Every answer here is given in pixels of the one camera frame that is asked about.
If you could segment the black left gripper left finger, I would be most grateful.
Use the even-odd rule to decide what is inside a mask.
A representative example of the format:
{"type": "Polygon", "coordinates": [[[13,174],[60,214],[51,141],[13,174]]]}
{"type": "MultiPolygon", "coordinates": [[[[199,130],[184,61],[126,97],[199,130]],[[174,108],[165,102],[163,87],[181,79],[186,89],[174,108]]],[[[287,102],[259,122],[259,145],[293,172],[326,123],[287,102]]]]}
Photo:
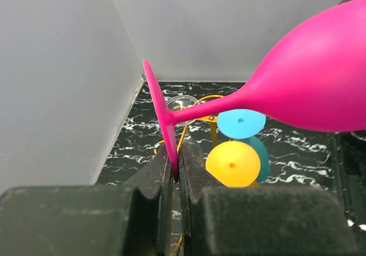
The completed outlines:
{"type": "Polygon", "coordinates": [[[165,146],[118,185],[16,187],[1,196],[2,255],[169,255],[165,146]]]}

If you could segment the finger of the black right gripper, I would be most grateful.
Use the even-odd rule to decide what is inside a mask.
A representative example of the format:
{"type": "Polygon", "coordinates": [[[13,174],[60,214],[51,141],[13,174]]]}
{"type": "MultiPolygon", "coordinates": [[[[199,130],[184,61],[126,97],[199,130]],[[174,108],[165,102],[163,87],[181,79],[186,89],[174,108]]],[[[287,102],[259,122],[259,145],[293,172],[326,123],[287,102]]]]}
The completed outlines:
{"type": "Polygon", "coordinates": [[[337,163],[348,224],[365,234],[365,132],[336,133],[337,163]]]}

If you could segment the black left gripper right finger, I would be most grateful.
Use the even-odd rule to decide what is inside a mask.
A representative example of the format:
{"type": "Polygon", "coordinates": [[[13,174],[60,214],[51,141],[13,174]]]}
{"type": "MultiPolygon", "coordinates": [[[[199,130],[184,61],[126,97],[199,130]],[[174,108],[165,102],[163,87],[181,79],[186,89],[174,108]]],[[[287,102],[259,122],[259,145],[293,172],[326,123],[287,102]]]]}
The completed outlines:
{"type": "Polygon", "coordinates": [[[359,255],[343,209],[311,186],[228,188],[180,149],[185,255],[359,255]]]}

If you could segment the orange plastic goblet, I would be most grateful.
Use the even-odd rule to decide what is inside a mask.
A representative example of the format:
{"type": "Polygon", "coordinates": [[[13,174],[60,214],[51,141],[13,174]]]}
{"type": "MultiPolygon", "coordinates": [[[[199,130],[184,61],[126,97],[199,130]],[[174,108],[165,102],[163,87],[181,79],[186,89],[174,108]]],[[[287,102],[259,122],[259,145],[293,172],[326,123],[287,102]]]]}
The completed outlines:
{"type": "Polygon", "coordinates": [[[205,169],[227,187],[247,187],[259,175],[261,162],[253,147],[239,141],[227,141],[208,154],[205,169]]]}

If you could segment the pink plastic goblet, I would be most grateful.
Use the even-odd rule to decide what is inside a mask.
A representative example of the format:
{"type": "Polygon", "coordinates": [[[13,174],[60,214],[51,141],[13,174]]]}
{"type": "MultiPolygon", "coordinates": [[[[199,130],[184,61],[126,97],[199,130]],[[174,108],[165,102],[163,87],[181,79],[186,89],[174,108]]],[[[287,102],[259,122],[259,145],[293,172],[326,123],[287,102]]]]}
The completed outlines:
{"type": "MultiPolygon", "coordinates": [[[[162,94],[149,62],[142,64],[151,97],[162,94]]],[[[254,111],[294,127],[364,130],[365,0],[336,5],[295,27],[234,93],[254,111]]]]}

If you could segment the blue plastic goblet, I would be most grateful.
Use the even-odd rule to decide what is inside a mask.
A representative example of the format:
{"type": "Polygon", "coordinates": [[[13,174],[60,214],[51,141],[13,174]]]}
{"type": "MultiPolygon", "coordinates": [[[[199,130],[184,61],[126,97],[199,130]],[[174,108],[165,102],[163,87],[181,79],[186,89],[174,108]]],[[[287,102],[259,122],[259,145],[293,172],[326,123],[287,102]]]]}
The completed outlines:
{"type": "Polygon", "coordinates": [[[234,141],[248,144],[257,152],[261,169],[256,178],[258,183],[264,182],[270,173],[269,154],[265,145],[256,137],[264,128],[266,116],[248,109],[235,109],[219,113],[217,126],[219,131],[234,141]]]}

